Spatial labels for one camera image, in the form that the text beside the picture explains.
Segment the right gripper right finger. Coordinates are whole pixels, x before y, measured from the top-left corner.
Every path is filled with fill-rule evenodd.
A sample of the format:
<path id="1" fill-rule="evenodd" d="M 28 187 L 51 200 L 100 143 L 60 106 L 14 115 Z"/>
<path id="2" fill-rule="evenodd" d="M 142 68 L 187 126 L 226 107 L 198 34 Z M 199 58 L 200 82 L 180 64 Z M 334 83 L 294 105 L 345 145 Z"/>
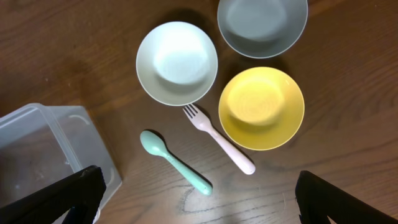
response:
<path id="1" fill-rule="evenodd" d="M 354 196 L 335 187 L 315 174 L 303 170 L 295 187 L 302 224 L 390 223 L 397 220 Z"/>

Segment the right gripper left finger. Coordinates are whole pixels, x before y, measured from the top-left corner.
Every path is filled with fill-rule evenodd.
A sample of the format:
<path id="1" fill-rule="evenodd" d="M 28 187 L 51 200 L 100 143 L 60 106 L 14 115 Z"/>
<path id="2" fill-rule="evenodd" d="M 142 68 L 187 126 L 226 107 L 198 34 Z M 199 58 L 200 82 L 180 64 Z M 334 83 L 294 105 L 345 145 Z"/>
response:
<path id="1" fill-rule="evenodd" d="M 106 190 L 103 173 L 89 166 L 1 208 L 1 223 L 92 224 Z"/>

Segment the clear plastic container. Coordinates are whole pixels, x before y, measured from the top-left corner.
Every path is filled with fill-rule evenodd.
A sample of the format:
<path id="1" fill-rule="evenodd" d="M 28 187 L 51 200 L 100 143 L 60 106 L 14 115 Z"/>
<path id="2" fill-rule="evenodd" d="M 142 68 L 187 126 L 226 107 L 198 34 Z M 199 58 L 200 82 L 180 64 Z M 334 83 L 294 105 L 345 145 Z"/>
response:
<path id="1" fill-rule="evenodd" d="M 101 168 L 106 185 L 97 223 L 122 180 L 86 109 L 30 103 L 1 117 L 1 207 L 88 166 Z"/>

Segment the mint green spoon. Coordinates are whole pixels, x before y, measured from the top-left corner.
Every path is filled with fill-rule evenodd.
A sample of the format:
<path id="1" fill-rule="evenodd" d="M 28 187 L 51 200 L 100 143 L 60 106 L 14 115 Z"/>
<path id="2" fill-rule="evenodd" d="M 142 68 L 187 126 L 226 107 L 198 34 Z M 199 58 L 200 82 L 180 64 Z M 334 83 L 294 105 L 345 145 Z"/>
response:
<path id="1" fill-rule="evenodd" d="M 199 176 L 196 172 L 188 168 L 185 164 L 174 157 L 167 149 L 164 141 L 152 131 L 143 131 L 140 134 L 140 140 L 143 148 L 154 156 L 160 156 L 166 159 L 174 168 L 190 182 L 203 195 L 210 196 L 213 187 L 210 183 Z"/>

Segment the yellow bowl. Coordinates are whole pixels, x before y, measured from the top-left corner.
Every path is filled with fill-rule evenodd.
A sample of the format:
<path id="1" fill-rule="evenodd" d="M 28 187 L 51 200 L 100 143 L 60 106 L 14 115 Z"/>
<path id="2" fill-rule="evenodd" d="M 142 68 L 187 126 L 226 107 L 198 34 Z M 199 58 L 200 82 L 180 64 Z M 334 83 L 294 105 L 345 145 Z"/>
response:
<path id="1" fill-rule="evenodd" d="M 285 72 L 253 67 L 224 87 L 218 116 L 226 135 L 254 151 L 275 149 L 291 140 L 305 114 L 303 93 Z"/>

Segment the white bowl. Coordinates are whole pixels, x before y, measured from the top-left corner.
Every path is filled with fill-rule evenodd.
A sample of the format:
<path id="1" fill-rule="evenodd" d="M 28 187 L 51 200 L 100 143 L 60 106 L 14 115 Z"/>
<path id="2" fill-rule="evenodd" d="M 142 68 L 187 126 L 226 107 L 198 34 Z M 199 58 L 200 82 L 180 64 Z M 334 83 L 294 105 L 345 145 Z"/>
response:
<path id="1" fill-rule="evenodd" d="M 136 73 L 145 92 L 169 106 L 194 103 L 211 89 L 218 73 L 218 55 L 199 27 L 172 21 L 152 29 L 136 55 Z"/>

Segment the grey bowl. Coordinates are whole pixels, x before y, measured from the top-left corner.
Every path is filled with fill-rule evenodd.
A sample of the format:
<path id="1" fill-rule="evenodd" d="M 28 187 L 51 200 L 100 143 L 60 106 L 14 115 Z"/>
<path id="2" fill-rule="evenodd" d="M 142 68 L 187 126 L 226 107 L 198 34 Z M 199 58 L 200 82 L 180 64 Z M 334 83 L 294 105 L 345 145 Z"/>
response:
<path id="1" fill-rule="evenodd" d="M 293 46 L 308 21 L 308 0 L 220 0 L 217 22 L 225 42 L 256 59 L 278 56 Z"/>

